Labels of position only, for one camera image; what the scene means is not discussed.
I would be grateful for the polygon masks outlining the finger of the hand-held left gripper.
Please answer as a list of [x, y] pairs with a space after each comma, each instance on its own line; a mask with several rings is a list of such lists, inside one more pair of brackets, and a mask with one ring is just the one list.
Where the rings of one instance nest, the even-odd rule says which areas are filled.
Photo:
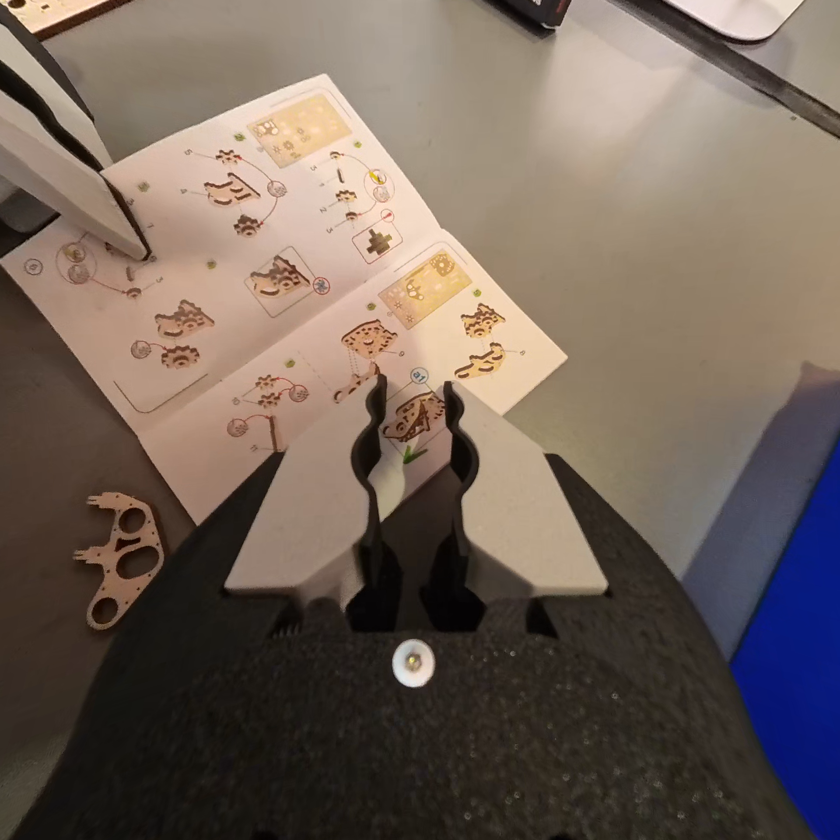
[[121, 193], [82, 163], [25, 106], [1, 94], [2, 177], [126, 256], [152, 249]]
[[55, 58], [5, 6], [1, 8], [1, 89], [81, 163], [96, 172], [110, 167], [112, 157], [88, 106]]

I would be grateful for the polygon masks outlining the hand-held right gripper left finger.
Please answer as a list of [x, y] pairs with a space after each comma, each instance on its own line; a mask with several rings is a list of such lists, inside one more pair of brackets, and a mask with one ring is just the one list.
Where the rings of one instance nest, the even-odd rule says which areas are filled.
[[382, 540], [371, 473], [386, 378], [374, 374], [288, 446], [225, 581], [233, 595], [335, 601], [352, 628], [391, 632], [403, 572]]

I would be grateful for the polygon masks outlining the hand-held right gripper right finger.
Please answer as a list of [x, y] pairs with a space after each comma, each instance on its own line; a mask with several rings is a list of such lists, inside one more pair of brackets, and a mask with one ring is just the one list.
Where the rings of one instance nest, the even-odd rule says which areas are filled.
[[434, 629], [477, 630], [496, 602], [609, 591], [553, 467], [556, 459], [464, 385], [444, 385], [459, 485], [421, 599]]

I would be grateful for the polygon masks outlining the white instruction booklet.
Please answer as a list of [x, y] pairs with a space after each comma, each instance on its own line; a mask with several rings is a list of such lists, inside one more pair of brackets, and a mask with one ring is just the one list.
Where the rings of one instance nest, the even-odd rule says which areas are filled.
[[387, 380], [388, 516], [448, 461], [443, 390], [500, 414], [567, 355], [455, 238], [328, 76], [109, 167], [144, 262], [62, 218], [2, 260], [195, 523]]

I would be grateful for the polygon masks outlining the wooden parts sheet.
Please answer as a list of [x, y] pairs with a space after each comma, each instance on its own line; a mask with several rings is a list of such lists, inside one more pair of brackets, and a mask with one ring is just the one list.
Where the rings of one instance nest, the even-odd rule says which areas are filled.
[[38, 40], [45, 40], [130, 3], [131, 1], [2, 1], [1, 5]]

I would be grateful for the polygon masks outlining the wooden model part with holes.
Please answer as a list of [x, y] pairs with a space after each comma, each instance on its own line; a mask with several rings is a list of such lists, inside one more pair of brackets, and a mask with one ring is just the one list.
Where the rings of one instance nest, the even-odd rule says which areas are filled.
[[[91, 494], [87, 506], [112, 514], [108, 540], [104, 544], [77, 549], [73, 559], [98, 566], [101, 582], [86, 613], [86, 622], [94, 632], [116, 627], [131, 606], [161, 572], [165, 562], [165, 543], [147, 502], [120, 491]], [[150, 553], [154, 562], [146, 571], [129, 574], [126, 562], [130, 555]]]

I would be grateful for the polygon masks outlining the blue plastic bin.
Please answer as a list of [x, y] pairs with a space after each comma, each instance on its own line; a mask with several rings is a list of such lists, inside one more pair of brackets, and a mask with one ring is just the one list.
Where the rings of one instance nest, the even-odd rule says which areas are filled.
[[816, 838], [839, 838], [839, 445], [731, 662], [752, 727]]

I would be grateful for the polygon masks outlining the black box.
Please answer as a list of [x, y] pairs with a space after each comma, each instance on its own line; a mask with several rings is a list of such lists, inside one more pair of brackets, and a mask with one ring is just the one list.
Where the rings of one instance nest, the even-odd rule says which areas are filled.
[[554, 31], [564, 22], [577, 1], [489, 1], [500, 11], [538, 31]]

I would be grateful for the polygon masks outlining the white stand base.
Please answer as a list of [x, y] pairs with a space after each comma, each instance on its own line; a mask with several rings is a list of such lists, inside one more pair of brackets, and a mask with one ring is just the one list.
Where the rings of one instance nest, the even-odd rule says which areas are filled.
[[665, 1], [725, 39], [759, 43], [774, 36], [803, 1]]

